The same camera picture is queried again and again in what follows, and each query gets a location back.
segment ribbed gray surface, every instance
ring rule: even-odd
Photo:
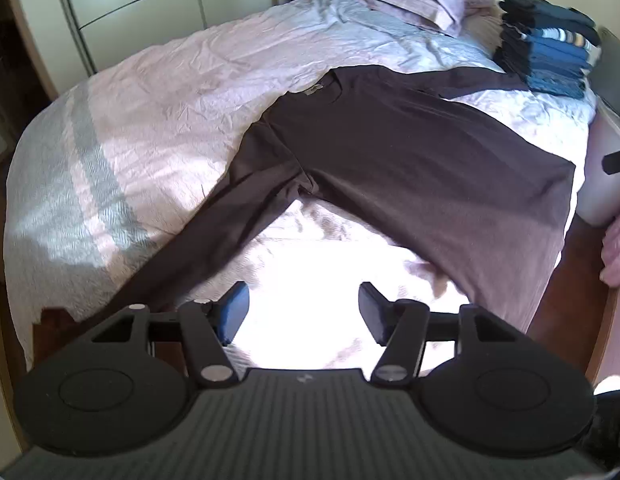
[[[240,386],[201,394],[186,420],[143,449],[85,459],[35,448],[3,475],[6,480],[565,480],[596,471],[574,451],[505,460],[464,449],[430,428],[405,392],[369,386],[359,370],[253,370]]]

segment wooden floor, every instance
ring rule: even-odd
[[[599,280],[604,234],[605,228],[590,227],[575,216],[561,263],[528,329],[532,339],[584,373],[608,297],[608,286]]]

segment stack of folded clothes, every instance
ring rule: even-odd
[[[494,60],[533,91],[582,99],[600,45],[595,23],[545,0],[504,0],[503,43]]]

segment mattress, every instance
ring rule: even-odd
[[[180,232],[244,131],[277,97],[309,88],[331,68],[362,64],[404,73],[501,71],[470,32],[449,38],[354,0],[297,0],[150,47],[37,116],[10,167],[4,245],[10,309],[26,359],[43,308],[89,317]],[[569,224],[583,183],[592,93],[577,101],[484,91],[456,101],[575,164]],[[432,264],[312,199],[293,203],[189,297],[216,300],[237,280],[248,283],[251,300],[229,348],[239,368],[369,373],[382,348],[358,313],[361,282],[390,300],[420,300],[440,312],[467,302]],[[533,314],[506,320],[525,330]],[[451,356],[452,345],[431,345],[422,369]]]

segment clothing tag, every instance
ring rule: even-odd
[[[308,90],[304,90],[304,94],[306,95],[312,95],[314,94],[317,90],[321,90],[321,88],[323,88],[324,86],[321,83],[317,83],[312,85]]]

